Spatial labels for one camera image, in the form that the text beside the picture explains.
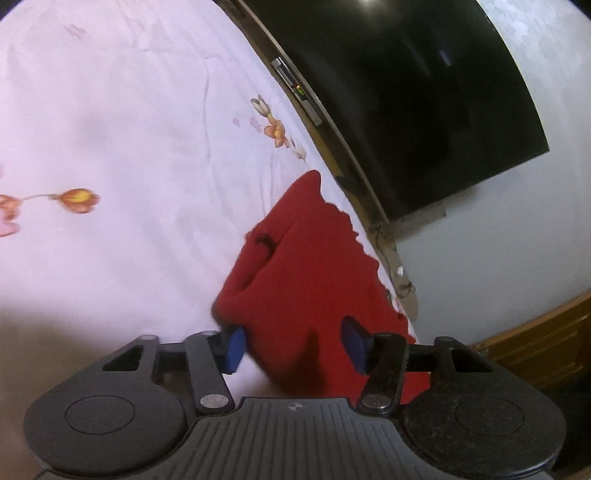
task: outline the orange flower print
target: orange flower print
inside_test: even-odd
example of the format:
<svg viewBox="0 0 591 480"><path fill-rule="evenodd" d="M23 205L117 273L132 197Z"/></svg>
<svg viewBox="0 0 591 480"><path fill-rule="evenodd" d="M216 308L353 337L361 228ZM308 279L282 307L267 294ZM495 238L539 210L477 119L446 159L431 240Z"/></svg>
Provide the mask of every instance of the orange flower print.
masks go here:
<svg viewBox="0 0 591 480"><path fill-rule="evenodd" d="M21 213L22 201L8 195L0 195L0 237L17 233L21 226L13 222Z"/></svg>
<svg viewBox="0 0 591 480"><path fill-rule="evenodd" d="M2 173L3 169L0 165L0 177ZM88 189L73 189L59 194L43 193L21 199L0 194L0 237L13 235L21 230L21 226L14 220L21 214L22 204L36 198L57 200L72 213L91 212L100 200L96 193Z"/></svg>
<svg viewBox="0 0 591 480"><path fill-rule="evenodd" d="M267 115L267 120L269 120L270 125L267 125L263 131L266 136L275 140L275 148L282 147L283 145L289 148L290 143L285 136L285 127L281 120L275 120L270 113Z"/></svg>
<svg viewBox="0 0 591 480"><path fill-rule="evenodd" d="M290 142L285 136L285 127L281 120L277 120L271 114L269 105L263 100L262 96L251 99L252 106L262 116L267 117L270 125L267 125L263 132L266 136L272 138L275 141L275 148L282 147L285 145L286 148L290 147Z"/></svg>
<svg viewBox="0 0 591 480"><path fill-rule="evenodd" d="M54 195L53 199L59 200L72 213L88 213L99 203L100 197L88 189L73 189L61 195Z"/></svg>

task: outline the white wall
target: white wall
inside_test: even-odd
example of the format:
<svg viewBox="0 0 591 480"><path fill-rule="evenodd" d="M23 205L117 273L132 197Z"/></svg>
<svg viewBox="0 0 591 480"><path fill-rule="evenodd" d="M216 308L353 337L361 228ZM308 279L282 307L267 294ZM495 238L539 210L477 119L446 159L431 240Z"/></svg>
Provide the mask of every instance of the white wall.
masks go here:
<svg viewBox="0 0 591 480"><path fill-rule="evenodd" d="M423 342L465 343L591 288L591 21L568 0L480 0L540 114L550 152L445 201L397 242Z"/></svg>

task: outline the circular pad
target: circular pad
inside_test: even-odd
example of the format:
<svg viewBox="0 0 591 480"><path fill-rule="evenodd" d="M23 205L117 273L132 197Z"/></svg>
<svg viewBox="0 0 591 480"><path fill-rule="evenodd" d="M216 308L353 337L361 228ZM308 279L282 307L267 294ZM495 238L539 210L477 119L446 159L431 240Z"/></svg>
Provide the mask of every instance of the circular pad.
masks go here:
<svg viewBox="0 0 591 480"><path fill-rule="evenodd" d="M462 478L520 476L551 464L564 440L560 410L529 385L478 388L436 385L405 406L415 451Z"/></svg>
<svg viewBox="0 0 591 480"><path fill-rule="evenodd" d="M70 405L66 421L74 430L88 435L116 432L134 419L135 407L114 395L83 398Z"/></svg>
<svg viewBox="0 0 591 480"><path fill-rule="evenodd" d="M479 435L509 435L523 425L521 409L501 398L472 398L456 408L456 420L465 429Z"/></svg>
<svg viewBox="0 0 591 480"><path fill-rule="evenodd" d="M31 450L73 476L117 476L156 462L187 429L172 393L130 372L90 372L39 398L27 411Z"/></svg>

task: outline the floral print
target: floral print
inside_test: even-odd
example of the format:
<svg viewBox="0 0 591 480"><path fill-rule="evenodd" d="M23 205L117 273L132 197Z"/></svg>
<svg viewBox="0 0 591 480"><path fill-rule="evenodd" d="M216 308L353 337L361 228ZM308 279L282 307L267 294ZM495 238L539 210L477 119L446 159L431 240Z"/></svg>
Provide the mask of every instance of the floral print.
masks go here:
<svg viewBox="0 0 591 480"><path fill-rule="evenodd" d="M275 148L282 147L283 145L289 148L290 143L285 137L285 127L281 123L281 120L275 120L271 114L269 114L267 119L271 124L267 125L263 130L265 135L275 140Z"/></svg>
<svg viewBox="0 0 591 480"><path fill-rule="evenodd" d="M99 196L88 189L68 190L61 195L55 195L53 199L59 200L72 213L91 212L95 205L99 203Z"/></svg>
<svg viewBox="0 0 591 480"><path fill-rule="evenodd" d="M0 237L17 233L21 226L13 222L21 213L22 201L8 195L0 195Z"/></svg>
<svg viewBox="0 0 591 480"><path fill-rule="evenodd" d="M275 148L280 148L283 146L285 146L285 148L290 148L297 159L303 160L305 162L306 150L302 145L299 144L296 147L296 142L294 141L293 137L289 139L287 138L283 122L273 117L271 108L269 107L269 104L263 100L263 97L259 95L258 98L251 99L251 103L259 115L266 117L267 121L269 122L269 125L265 126L265 128L262 129L262 132L266 136L273 139ZM260 125L256 119L251 118L251 125L257 132L261 132L262 125Z"/></svg>
<svg viewBox="0 0 591 480"><path fill-rule="evenodd" d="M36 198L57 200L64 208L72 213L91 212L100 200L100 197L96 193L88 189L73 189L59 194L43 193L22 199L0 194L0 238L13 235L21 230L21 226L14 222L14 220L21 214L23 203Z"/></svg>

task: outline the ribbed rubber surface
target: ribbed rubber surface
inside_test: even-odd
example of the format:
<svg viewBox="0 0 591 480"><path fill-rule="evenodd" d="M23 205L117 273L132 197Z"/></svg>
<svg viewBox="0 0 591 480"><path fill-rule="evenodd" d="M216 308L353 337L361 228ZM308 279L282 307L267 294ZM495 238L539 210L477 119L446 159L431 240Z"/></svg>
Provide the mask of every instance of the ribbed rubber surface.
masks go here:
<svg viewBox="0 0 591 480"><path fill-rule="evenodd" d="M548 480L545 474L535 476ZM129 480L455 480L427 464L385 419L355 413L343 398L247 398L224 417L203 418L184 444ZM45 473L38 480L61 480Z"/></svg>

